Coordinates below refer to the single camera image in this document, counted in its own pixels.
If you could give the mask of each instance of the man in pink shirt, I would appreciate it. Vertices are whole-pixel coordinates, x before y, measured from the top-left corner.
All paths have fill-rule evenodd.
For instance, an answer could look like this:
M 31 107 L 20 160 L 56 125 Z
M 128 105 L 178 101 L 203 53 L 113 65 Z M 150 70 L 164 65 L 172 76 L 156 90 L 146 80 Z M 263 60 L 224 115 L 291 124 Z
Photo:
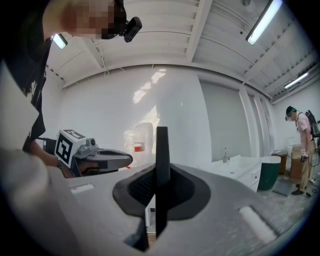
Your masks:
M 312 156 L 315 153 L 315 141 L 311 135 L 311 126 L 308 117 L 297 111 L 294 107 L 288 106 L 285 111 L 285 120 L 295 122 L 301 140 L 301 162 L 302 162 L 302 178 L 298 188 L 292 192 L 292 195 L 302 195 L 308 185 L 309 174 L 312 168 Z

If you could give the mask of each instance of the black shirt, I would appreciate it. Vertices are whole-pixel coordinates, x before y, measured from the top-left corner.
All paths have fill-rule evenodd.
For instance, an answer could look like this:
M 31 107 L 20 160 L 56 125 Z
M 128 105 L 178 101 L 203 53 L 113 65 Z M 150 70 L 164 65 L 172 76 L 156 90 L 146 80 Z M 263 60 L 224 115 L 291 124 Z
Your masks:
M 23 13 L 15 13 L 14 25 L 7 34 L 9 44 L 3 53 L 15 82 L 39 112 L 24 144 L 23 149 L 26 151 L 30 141 L 46 131 L 42 115 L 42 89 L 46 82 L 46 63 L 52 40 L 44 41 L 42 19 L 49 1 L 27 1 L 28 4 L 23 7 L 17 3 Z

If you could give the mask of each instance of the black vertical bar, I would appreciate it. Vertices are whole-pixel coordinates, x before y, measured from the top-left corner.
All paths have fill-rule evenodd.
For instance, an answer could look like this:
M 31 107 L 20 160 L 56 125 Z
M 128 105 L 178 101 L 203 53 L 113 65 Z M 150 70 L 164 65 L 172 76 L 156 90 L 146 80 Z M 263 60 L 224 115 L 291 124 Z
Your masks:
M 156 237 L 159 237 L 167 226 L 169 203 L 170 155 L 168 127 L 156 128 L 155 173 L 155 234 Z

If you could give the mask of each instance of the person in black shirt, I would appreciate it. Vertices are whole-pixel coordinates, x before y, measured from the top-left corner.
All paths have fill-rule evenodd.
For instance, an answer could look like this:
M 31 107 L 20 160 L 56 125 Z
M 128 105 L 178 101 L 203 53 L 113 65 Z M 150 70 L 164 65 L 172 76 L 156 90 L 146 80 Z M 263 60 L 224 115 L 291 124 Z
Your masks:
M 35 142 L 46 131 L 42 89 L 52 36 L 67 32 L 91 38 L 102 33 L 114 37 L 127 20 L 123 0 L 35 0 L 19 3 L 18 8 L 12 9 L 15 16 L 4 33 L 10 40 L 3 58 L 17 85 L 39 112 L 23 150 L 39 157 L 47 166 L 56 167 L 58 158 Z M 81 172 L 88 168 L 98 168 L 98 163 L 81 163 Z M 72 177 L 66 166 L 62 165 L 61 170 L 66 178 Z

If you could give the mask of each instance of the white ceiling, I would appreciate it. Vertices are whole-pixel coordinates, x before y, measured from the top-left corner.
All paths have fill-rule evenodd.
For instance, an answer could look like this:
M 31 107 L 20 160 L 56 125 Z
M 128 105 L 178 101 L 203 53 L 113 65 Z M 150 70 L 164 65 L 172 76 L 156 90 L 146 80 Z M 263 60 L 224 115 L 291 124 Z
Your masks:
M 253 8 L 243 6 L 243 1 L 124 0 L 127 19 L 138 16 L 142 21 L 132 42 L 119 36 L 91 40 L 63 33 L 68 45 L 61 50 L 52 44 L 47 73 L 65 88 L 107 70 L 183 65 L 219 72 L 276 95 L 318 62 L 318 55 L 285 4 L 250 45 L 246 36 L 268 0 L 251 0 Z

